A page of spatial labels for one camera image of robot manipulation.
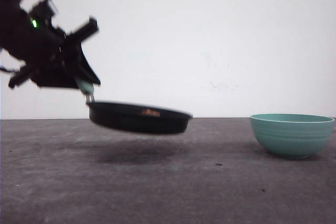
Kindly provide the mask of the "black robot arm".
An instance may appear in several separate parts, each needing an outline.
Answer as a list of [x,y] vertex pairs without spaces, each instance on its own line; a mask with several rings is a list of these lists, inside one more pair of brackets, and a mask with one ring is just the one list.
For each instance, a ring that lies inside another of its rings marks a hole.
[[52,25],[55,10],[50,0],[41,0],[26,12],[21,0],[1,0],[1,48],[25,62],[9,80],[14,88],[27,80],[39,87],[73,88],[82,80],[100,84],[89,66],[81,43],[96,33],[96,19],[67,34]]

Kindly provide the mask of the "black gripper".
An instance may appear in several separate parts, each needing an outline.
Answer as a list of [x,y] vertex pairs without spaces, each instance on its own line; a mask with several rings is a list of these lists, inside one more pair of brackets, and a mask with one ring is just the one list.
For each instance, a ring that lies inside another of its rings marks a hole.
[[52,26],[50,0],[40,1],[30,12],[19,4],[1,0],[1,48],[25,62],[9,80],[14,88],[27,80],[39,87],[78,88],[75,79],[101,85],[88,64],[81,43],[96,33],[96,19],[73,33]]

